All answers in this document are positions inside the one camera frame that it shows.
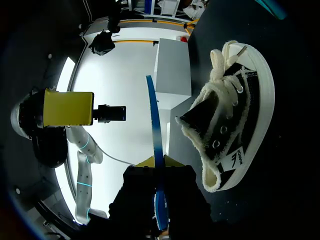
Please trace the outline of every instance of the shoe tongue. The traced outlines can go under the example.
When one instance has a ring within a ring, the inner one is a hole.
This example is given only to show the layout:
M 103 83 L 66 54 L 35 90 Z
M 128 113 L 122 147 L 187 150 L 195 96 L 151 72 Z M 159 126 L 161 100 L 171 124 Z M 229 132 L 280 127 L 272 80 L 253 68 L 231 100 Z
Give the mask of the shoe tongue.
M 206 100 L 200 102 L 194 108 L 181 116 L 180 120 L 187 123 L 188 126 L 194 129 L 201 138 L 204 138 L 209 125 L 214 118 L 218 105 L 218 95 L 215 91 L 212 91 Z

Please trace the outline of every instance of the metal eyelet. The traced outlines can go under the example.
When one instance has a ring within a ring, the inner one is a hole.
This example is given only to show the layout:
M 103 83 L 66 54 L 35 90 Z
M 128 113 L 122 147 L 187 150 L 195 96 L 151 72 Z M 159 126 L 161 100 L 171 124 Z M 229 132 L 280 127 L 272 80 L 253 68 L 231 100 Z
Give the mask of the metal eyelet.
M 226 126 L 222 126 L 222 127 L 220 128 L 220 133 L 221 133 L 222 135 L 223 135 L 223 134 L 226 134 L 227 131 L 228 131 L 228 128 L 227 128 Z
M 241 90 L 236 90 L 237 92 L 238 92 L 238 94 L 242 94 L 243 92 L 244 92 L 244 87 L 243 86 L 241 86 Z
M 213 143 L 212 143 L 212 147 L 214 149 L 218 148 L 220 146 L 220 142 L 218 140 L 214 140 Z

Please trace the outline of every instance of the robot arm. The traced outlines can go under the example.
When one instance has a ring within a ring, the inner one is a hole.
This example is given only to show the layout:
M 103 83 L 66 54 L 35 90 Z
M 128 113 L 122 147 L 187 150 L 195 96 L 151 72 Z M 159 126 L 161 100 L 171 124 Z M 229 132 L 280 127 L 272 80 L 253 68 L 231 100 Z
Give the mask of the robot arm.
M 76 183 L 75 217 L 83 224 L 90 221 L 89 213 L 95 213 L 107 218 L 104 211 L 91 209 L 92 172 L 91 164 L 101 164 L 103 153 L 91 135 L 83 126 L 69 126 L 66 128 L 67 140 L 78 147 L 78 176 Z
M 106 218 L 105 212 L 91 209 L 91 164 L 101 164 L 102 150 L 82 125 L 125 121 L 125 106 L 99 105 L 93 109 L 92 92 L 32 90 L 11 111 L 12 128 L 32 141 L 35 156 L 49 168 L 62 165 L 68 156 L 67 140 L 78 147 L 76 219 L 83 224 L 89 213 Z

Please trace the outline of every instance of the blue strip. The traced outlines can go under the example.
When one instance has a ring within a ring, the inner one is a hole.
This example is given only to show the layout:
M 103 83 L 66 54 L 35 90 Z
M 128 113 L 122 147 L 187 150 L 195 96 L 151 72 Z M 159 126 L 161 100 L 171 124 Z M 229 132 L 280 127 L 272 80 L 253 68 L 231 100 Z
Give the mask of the blue strip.
M 154 88 L 154 83 L 150 75 L 146 76 L 146 82 L 148 85 L 150 98 L 154 167 L 161 169 L 166 167 L 166 163 L 162 148 L 162 137 L 157 97 Z M 155 193 L 155 217 L 160 231 L 168 229 L 166 197 L 163 189 L 163 179 L 160 179 L 160 184 L 157 186 Z
M 152 123 L 152 140 L 154 150 L 154 164 L 155 168 L 165 168 L 165 159 L 162 152 L 162 137 L 159 119 L 159 111 L 157 104 L 157 97 L 154 88 L 154 82 L 150 75 L 146 76 L 146 82 L 149 90 L 150 108 L 151 108 L 151 123 Z
M 80 147 L 79 150 L 84 149 L 88 145 L 89 139 L 90 139 L 90 137 L 89 137 L 89 133 L 88 133 L 88 141 L 86 141 L 86 144 L 83 147 Z
M 90 207 L 88 208 L 88 210 L 86 211 L 86 219 L 89 221 L 89 210 L 90 210 Z
M 81 185 L 84 185 L 84 186 L 87 186 L 87 187 L 92 187 L 92 185 L 85 184 L 85 183 L 82 183 L 82 182 L 77 182 L 77 184 L 81 184 Z

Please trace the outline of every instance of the white cable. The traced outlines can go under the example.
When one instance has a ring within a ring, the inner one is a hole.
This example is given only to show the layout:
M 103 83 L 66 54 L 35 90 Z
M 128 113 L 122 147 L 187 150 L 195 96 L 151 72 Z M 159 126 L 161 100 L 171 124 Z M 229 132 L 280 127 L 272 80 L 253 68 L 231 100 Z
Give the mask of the white cable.
M 129 164 L 129 165 L 134 165 L 134 164 L 132 164 L 132 163 L 130 163 L 130 162 L 127 162 L 127 161 L 122 161 L 122 160 L 119 160 L 119 159 L 117 159 L 117 158 L 115 158 L 115 157 L 113 157 L 113 156 L 110 156 L 109 154 L 107 154 L 105 151 L 103 151 L 102 149 L 101 149 L 101 151 L 103 152 L 103 154 L 105 154 L 106 156 L 108 156 L 109 158 L 111 158 L 111 159 L 113 159 L 113 160 L 116 160 L 116 161 L 118 161 L 118 162 L 120 162 L 120 163 L 123 163 L 123 164 Z

